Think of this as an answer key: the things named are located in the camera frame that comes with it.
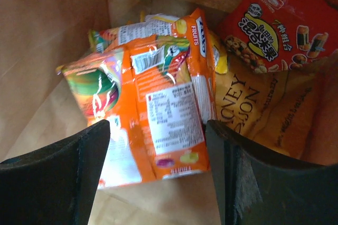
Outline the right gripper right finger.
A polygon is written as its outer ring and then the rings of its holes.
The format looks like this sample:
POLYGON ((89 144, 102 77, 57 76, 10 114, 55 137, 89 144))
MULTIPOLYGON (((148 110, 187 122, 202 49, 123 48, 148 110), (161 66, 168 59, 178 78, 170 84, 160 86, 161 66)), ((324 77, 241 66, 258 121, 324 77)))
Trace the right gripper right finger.
POLYGON ((226 224, 337 224, 337 165, 300 161, 209 120, 206 145, 226 224))

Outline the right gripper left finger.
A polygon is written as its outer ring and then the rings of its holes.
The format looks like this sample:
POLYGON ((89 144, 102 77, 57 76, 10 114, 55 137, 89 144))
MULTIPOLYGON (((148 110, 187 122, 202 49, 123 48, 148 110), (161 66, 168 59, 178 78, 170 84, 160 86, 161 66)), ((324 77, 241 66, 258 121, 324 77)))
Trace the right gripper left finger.
POLYGON ((88 224, 109 121, 1 162, 1 224, 88 224))

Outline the red paper bag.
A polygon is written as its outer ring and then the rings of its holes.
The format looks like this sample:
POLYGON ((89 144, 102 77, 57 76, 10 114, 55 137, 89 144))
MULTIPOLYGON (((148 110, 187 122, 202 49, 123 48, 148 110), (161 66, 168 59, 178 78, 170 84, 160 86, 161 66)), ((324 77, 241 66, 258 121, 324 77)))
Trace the red paper bag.
MULTIPOLYGON (((241 0, 1 0, 1 159, 20 155, 85 126, 58 65, 82 56, 90 28, 136 21, 138 13, 205 10, 209 27, 241 0)), ((97 193, 90 224, 221 224, 221 144, 212 172, 97 193)))

